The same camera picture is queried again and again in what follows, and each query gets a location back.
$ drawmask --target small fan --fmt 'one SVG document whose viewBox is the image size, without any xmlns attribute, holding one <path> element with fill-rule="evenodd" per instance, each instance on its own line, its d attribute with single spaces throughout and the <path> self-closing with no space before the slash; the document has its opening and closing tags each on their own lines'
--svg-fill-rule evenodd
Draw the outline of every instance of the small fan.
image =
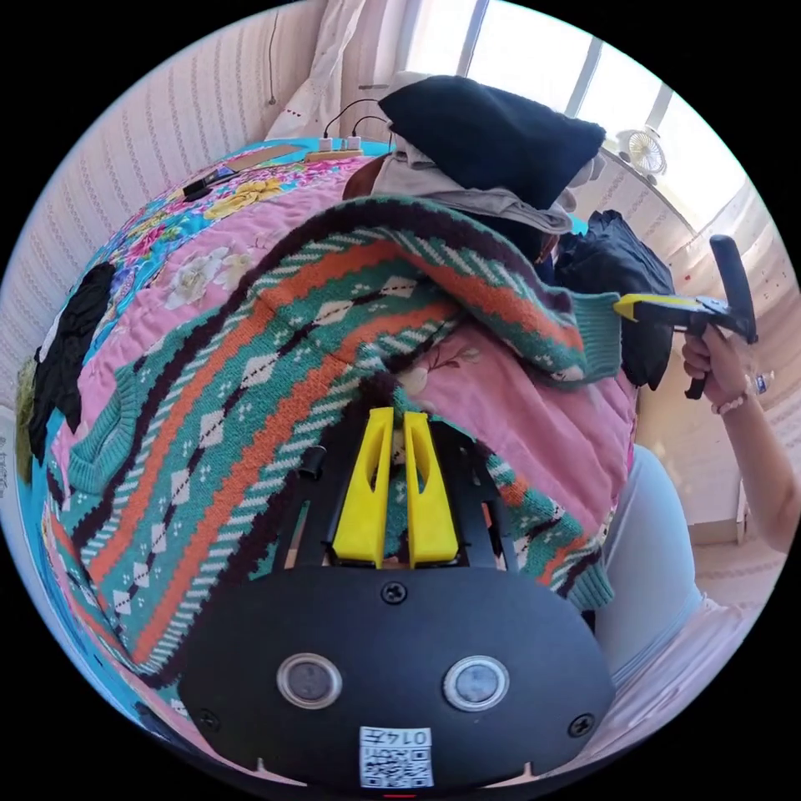
<svg viewBox="0 0 801 801">
<path fill-rule="evenodd" d="M 650 126 L 644 130 L 621 131 L 617 135 L 619 155 L 638 173 L 644 175 L 650 184 L 656 184 L 657 175 L 664 175 L 668 168 L 665 151 L 659 141 L 659 134 Z"/>
</svg>

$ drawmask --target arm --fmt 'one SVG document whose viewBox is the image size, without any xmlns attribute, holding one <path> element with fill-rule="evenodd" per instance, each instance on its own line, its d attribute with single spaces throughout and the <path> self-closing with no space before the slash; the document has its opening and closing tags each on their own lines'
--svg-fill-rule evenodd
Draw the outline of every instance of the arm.
<svg viewBox="0 0 801 801">
<path fill-rule="evenodd" d="M 742 363 L 713 326 L 702 339 L 688 337 L 684 370 L 692 378 L 709 372 L 705 394 L 716 406 L 740 397 L 748 387 Z M 745 496 L 759 535 L 776 551 L 787 553 L 801 517 L 801 485 L 793 466 L 752 396 L 723 415 Z"/>
</svg>

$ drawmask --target wristband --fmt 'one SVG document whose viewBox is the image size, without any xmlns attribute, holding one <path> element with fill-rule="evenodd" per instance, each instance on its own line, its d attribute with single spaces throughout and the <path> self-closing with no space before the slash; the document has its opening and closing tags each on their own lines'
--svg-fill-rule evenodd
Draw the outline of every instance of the wristband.
<svg viewBox="0 0 801 801">
<path fill-rule="evenodd" d="M 734 400 L 730 400 L 728 403 L 722 403 L 720 406 L 715 406 L 713 404 L 712 405 L 712 413 L 714 415 L 723 416 L 723 415 L 728 414 L 730 411 L 739 408 L 740 406 L 743 405 L 743 403 L 745 403 L 745 401 L 747 400 L 748 396 L 751 394 L 749 389 L 750 388 L 747 388 L 743 393 L 738 395 L 738 397 L 736 397 Z"/>
</svg>

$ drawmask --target circular sensor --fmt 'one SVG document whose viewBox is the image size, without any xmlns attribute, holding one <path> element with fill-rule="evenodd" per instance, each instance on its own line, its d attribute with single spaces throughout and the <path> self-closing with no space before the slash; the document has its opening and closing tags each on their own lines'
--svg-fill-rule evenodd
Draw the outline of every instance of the circular sensor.
<svg viewBox="0 0 801 801">
<path fill-rule="evenodd" d="M 448 671 L 443 689 L 452 707 L 462 712 L 483 712 L 506 695 L 509 673 L 492 657 L 466 657 Z"/>
<path fill-rule="evenodd" d="M 278 668 L 278 689 L 301 709 L 329 707 L 340 695 L 342 677 L 332 662 L 316 653 L 296 653 Z"/>
</svg>

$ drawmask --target window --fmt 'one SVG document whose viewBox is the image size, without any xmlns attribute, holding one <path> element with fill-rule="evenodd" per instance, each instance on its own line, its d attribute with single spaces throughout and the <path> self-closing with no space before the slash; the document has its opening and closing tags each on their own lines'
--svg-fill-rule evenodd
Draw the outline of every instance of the window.
<svg viewBox="0 0 801 801">
<path fill-rule="evenodd" d="M 591 41 L 558 19 L 491 0 L 467 77 L 564 112 Z"/>
<path fill-rule="evenodd" d="M 476 0 L 422 0 L 405 69 L 456 75 Z"/>
<path fill-rule="evenodd" d="M 689 222 L 703 227 L 737 194 L 748 176 L 701 115 L 677 94 L 670 98 L 657 130 L 667 160 L 667 171 L 657 188 L 664 184 Z"/>
<path fill-rule="evenodd" d="M 577 116 L 598 123 L 614 139 L 621 131 L 645 124 L 661 87 L 656 75 L 604 43 Z"/>
<path fill-rule="evenodd" d="M 503 0 L 411 0 L 405 69 L 461 74 L 598 123 L 609 139 L 649 124 L 667 171 L 657 191 L 696 229 L 747 180 L 693 109 L 641 64 L 572 25 Z"/>
</svg>

